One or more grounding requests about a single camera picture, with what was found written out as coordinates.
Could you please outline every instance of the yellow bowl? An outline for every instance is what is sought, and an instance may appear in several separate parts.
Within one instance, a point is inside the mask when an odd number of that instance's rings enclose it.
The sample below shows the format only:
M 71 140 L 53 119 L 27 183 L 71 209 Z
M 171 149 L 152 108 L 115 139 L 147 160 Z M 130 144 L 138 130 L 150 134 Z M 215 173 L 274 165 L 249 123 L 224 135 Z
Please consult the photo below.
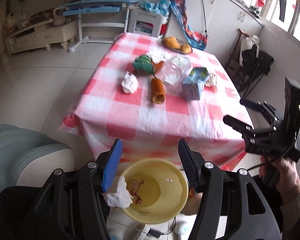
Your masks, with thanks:
M 188 183 L 171 162 L 148 158 L 132 164 L 122 173 L 130 190 L 132 181 L 141 181 L 141 204 L 131 204 L 123 211 L 141 224 L 160 224 L 178 215 L 188 199 Z

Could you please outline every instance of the red checkered tablecloth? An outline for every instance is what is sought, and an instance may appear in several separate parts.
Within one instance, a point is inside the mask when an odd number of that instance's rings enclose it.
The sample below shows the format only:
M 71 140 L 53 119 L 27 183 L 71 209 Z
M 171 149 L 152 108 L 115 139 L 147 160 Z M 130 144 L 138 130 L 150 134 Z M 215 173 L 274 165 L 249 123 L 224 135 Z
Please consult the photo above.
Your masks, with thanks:
M 186 55 L 193 67 L 204 66 L 217 75 L 217 88 L 205 87 L 200 101 L 185 101 L 181 86 L 165 86 L 166 100 L 150 99 L 150 78 L 137 76 L 139 87 L 125 94 L 121 81 L 131 62 L 152 50 L 166 50 L 161 40 L 133 33 L 122 34 L 101 60 L 59 129 L 84 135 L 97 157 L 108 151 L 116 138 L 123 143 L 121 162 L 145 157 L 164 158 L 181 164 L 178 141 L 185 138 L 206 161 L 232 170 L 243 158 L 241 134 L 225 125 L 225 114 L 251 124 L 240 96 L 214 55 L 193 49 Z

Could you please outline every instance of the white tissue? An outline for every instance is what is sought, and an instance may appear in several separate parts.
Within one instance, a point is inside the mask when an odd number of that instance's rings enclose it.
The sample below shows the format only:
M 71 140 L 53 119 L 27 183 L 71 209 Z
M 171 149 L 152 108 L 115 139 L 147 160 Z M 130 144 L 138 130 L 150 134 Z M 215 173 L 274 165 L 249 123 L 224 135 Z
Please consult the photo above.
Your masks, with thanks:
M 173 56 L 164 50 L 152 50 L 147 53 L 147 55 L 152 59 L 155 64 L 158 64 L 161 61 L 167 61 Z
M 127 72 L 121 82 L 121 86 L 126 94 L 134 93 L 138 89 L 138 80 L 135 75 L 129 75 L 129 72 Z
M 109 207 L 128 208 L 132 204 L 132 197 L 127 190 L 127 183 L 123 176 L 115 176 L 111 187 L 103 195 Z
M 207 87 L 218 87 L 217 85 L 217 76 L 215 75 L 215 73 L 209 72 L 209 78 L 207 79 L 205 85 Z

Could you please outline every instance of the metal screw head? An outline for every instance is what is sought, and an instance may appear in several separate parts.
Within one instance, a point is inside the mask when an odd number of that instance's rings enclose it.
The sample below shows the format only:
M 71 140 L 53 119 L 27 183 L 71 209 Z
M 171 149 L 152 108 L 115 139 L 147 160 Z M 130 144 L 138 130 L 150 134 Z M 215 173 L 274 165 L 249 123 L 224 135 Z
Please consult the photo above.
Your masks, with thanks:
M 245 169 L 240 169 L 240 170 L 239 170 L 239 173 L 240 173 L 241 175 L 247 175 L 247 174 L 248 174 L 248 172 L 247 172 Z
M 97 164 L 95 162 L 88 163 L 88 168 L 90 168 L 90 169 L 94 169 L 96 166 L 97 166 Z
M 54 175 L 60 175 L 62 173 L 62 169 L 55 169 L 54 171 L 53 171 L 53 174 Z
M 213 168 L 213 163 L 205 163 L 204 166 L 208 169 L 212 169 Z

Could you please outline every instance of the plate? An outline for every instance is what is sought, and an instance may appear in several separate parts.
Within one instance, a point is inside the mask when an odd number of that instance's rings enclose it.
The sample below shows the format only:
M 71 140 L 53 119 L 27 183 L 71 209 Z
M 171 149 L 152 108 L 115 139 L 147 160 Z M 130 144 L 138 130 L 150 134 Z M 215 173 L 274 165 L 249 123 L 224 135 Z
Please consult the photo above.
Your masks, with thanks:
M 180 53 L 180 54 L 183 54 L 183 55 L 190 54 L 190 53 L 193 52 L 192 47 L 191 47 L 188 43 L 186 43 L 186 42 L 184 42 L 184 41 L 182 41 L 182 40 L 177 39 L 177 42 L 178 42 L 181 46 L 184 45 L 184 44 L 188 44 L 188 45 L 190 46 L 190 48 L 191 48 L 191 52 L 185 53 L 185 52 L 181 51 L 180 49 L 171 49 L 171 48 L 169 48 L 168 46 L 166 46 L 166 45 L 164 44 L 164 40 L 163 40 L 163 39 L 164 39 L 164 38 L 161 38 L 161 43 L 162 43 L 162 45 L 163 45 L 166 49 L 168 49 L 168 50 L 171 50 L 171 51 L 173 51 L 173 52 Z

